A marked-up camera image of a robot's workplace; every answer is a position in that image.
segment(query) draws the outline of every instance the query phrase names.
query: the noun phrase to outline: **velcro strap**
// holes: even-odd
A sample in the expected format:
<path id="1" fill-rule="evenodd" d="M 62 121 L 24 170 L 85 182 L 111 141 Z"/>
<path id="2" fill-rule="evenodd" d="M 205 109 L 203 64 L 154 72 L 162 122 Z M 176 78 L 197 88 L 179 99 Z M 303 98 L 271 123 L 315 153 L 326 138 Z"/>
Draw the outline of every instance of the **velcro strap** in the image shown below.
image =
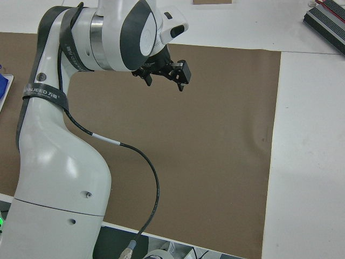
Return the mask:
<path id="1" fill-rule="evenodd" d="M 65 56 L 70 63 L 81 72 L 92 71 L 88 69 L 81 61 L 77 47 L 75 46 L 72 27 L 82 11 L 82 5 L 75 8 L 68 9 L 61 21 L 60 28 L 60 48 L 63 50 Z"/>
<path id="2" fill-rule="evenodd" d="M 23 99 L 39 97 L 48 100 L 68 111 L 67 96 L 63 91 L 42 83 L 27 84 L 24 88 Z"/>

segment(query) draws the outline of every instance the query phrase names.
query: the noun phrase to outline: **cardboard piece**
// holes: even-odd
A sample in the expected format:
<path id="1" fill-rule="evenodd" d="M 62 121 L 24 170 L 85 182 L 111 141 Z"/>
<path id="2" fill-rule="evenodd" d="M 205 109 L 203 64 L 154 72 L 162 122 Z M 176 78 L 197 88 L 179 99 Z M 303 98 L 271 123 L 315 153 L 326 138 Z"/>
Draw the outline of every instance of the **cardboard piece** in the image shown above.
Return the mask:
<path id="1" fill-rule="evenodd" d="M 36 35 L 0 33 L 0 42 L 1 72 L 15 76 L 0 113 L 0 193 L 14 195 L 16 126 Z M 147 232 L 261 258 L 280 52 L 186 45 L 170 51 L 192 71 L 184 92 L 158 76 L 147 87 L 131 73 L 77 73 L 70 112 L 89 130 L 143 150 L 155 165 L 161 200 Z M 155 199 L 146 162 L 66 125 L 103 155 L 112 172 L 105 221 L 141 228 Z"/>
<path id="2" fill-rule="evenodd" d="M 193 0 L 193 4 L 231 4 L 232 0 Z"/>

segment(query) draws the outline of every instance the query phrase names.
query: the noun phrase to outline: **blue object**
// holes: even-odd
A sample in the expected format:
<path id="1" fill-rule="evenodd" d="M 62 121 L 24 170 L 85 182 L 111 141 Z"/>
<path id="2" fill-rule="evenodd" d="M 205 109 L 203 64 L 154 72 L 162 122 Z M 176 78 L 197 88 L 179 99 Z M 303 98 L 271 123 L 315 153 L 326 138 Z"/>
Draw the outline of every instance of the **blue object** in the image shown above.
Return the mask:
<path id="1" fill-rule="evenodd" d="M 6 87 L 8 83 L 8 79 L 4 78 L 2 74 L 0 74 L 0 99 L 3 98 L 5 92 L 6 92 Z"/>

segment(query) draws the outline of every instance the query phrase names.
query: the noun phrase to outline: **metal ring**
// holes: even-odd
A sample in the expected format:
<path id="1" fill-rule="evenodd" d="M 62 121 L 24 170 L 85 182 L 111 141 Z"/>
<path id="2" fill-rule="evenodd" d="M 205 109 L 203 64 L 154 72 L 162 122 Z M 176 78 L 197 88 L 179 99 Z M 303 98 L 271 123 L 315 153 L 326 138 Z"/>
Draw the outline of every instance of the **metal ring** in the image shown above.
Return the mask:
<path id="1" fill-rule="evenodd" d="M 109 65 L 102 44 L 103 17 L 94 15 L 90 27 L 90 42 L 93 56 L 98 65 L 104 70 L 113 70 Z"/>

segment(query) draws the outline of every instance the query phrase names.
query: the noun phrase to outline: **white robotic arm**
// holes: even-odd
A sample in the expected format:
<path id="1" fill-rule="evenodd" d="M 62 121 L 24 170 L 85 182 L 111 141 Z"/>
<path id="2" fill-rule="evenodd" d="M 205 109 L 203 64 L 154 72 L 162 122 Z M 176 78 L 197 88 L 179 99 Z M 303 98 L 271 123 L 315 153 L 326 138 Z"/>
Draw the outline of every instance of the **white robotic arm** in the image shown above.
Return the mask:
<path id="1" fill-rule="evenodd" d="M 150 85 L 153 73 L 181 91 L 190 71 L 184 60 L 171 61 L 166 43 L 187 29 L 176 8 L 160 10 L 155 0 L 100 0 L 97 9 L 57 6 L 44 15 L 18 123 L 20 176 L 1 259 L 90 258 L 111 176 L 103 157 L 64 124 L 70 78 L 78 71 L 132 71 Z"/>

